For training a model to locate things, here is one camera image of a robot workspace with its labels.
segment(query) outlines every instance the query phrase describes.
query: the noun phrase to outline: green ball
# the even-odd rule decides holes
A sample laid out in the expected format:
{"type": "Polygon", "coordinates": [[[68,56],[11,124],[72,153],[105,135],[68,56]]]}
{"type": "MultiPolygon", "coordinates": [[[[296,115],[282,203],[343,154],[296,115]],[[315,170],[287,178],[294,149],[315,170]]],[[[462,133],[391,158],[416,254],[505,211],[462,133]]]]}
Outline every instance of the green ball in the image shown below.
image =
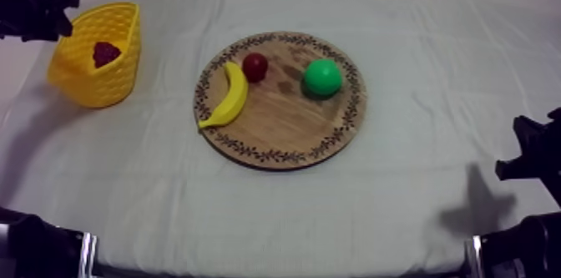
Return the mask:
{"type": "Polygon", "coordinates": [[[318,59],[312,61],[304,72],[304,85],[315,95],[329,96],[341,88],[343,77],[335,61],[318,59]]]}

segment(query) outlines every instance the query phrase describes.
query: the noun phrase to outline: raspberry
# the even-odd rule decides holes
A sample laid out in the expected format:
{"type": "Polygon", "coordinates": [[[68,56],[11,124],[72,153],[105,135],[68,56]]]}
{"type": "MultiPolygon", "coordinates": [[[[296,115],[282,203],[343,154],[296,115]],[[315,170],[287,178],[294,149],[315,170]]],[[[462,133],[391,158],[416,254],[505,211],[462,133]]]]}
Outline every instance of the raspberry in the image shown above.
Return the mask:
{"type": "Polygon", "coordinates": [[[114,45],[107,42],[97,42],[93,47],[93,60],[95,68],[101,68],[105,64],[115,60],[121,51],[114,45]]]}

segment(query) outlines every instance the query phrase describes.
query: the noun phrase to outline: toy fruit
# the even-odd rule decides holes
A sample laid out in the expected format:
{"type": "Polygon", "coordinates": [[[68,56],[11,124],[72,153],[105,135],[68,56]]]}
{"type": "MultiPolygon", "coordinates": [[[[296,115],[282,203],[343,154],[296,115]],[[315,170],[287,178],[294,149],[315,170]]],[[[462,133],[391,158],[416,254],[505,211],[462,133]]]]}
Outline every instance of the toy fruit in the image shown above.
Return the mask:
{"type": "Polygon", "coordinates": [[[317,59],[308,65],[304,72],[304,85],[315,95],[330,96],[343,84],[341,71],[330,59],[317,59]]]}
{"type": "Polygon", "coordinates": [[[227,62],[225,65],[226,76],[230,81],[230,89],[226,97],[216,107],[207,120],[199,121],[199,129],[215,125],[227,125],[240,114],[247,99],[247,79],[239,65],[227,62]]]}
{"type": "Polygon", "coordinates": [[[265,78],[269,62],[260,53],[250,53],[244,58],[241,67],[248,82],[257,83],[265,78]]]}
{"type": "Polygon", "coordinates": [[[97,42],[93,46],[93,60],[95,68],[101,68],[105,64],[110,63],[121,55],[121,51],[107,42],[97,42]]]}

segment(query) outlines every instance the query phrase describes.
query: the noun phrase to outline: decorative floral border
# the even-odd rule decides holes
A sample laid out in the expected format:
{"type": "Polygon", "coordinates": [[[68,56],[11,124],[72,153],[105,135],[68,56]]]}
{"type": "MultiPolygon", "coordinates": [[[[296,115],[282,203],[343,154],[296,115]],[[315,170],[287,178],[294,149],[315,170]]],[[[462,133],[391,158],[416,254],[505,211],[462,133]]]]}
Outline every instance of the decorative floral border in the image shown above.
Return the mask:
{"type": "Polygon", "coordinates": [[[216,142],[232,149],[240,156],[250,156],[254,159],[264,163],[265,161],[291,162],[292,164],[300,164],[308,161],[309,159],[318,160],[322,158],[336,143],[341,142],[345,134],[357,125],[356,117],[358,116],[358,105],[361,103],[361,85],[358,70],[354,65],[346,61],[346,58],[337,51],[334,51],[331,46],[319,42],[317,39],[306,34],[290,34],[290,33],[265,33],[258,36],[252,36],[246,40],[231,45],[224,51],[218,58],[215,58],[210,63],[210,70],[204,70],[200,76],[200,80],[195,88],[195,112],[199,119],[209,118],[211,111],[206,105],[205,100],[208,99],[207,91],[210,88],[210,77],[212,73],[218,68],[224,66],[227,61],[230,61],[239,51],[247,50],[250,47],[259,46],[265,42],[279,40],[281,42],[291,43],[296,46],[312,46],[317,51],[320,51],[324,57],[330,58],[339,63],[345,70],[346,81],[350,85],[351,96],[347,101],[347,106],[343,113],[343,124],[341,127],[333,128],[331,134],[323,138],[317,147],[312,148],[309,152],[303,153],[299,151],[286,152],[277,149],[258,150],[254,146],[247,146],[244,142],[237,139],[232,139],[228,134],[222,134],[214,128],[206,129],[210,135],[216,134],[216,142]]]}

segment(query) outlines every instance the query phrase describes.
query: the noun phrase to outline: red fruit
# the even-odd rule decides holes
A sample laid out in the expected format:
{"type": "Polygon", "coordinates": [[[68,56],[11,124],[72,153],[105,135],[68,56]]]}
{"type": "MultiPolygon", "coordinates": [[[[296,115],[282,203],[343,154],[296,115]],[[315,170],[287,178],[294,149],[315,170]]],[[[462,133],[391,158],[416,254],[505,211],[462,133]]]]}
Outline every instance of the red fruit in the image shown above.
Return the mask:
{"type": "Polygon", "coordinates": [[[241,69],[244,71],[247,81],[256,83],[265,78],[269,68],[269,62],[264,55],[260,53],[250,53],[244,58],[241,69]]]}
{"type": "Polygon", "coordinates": [[[93,47],[93,60],[95,68],[101,68],[105,64],[115,60],[121,51],[114,45],[107,42],[98,42],[93,47]]]}

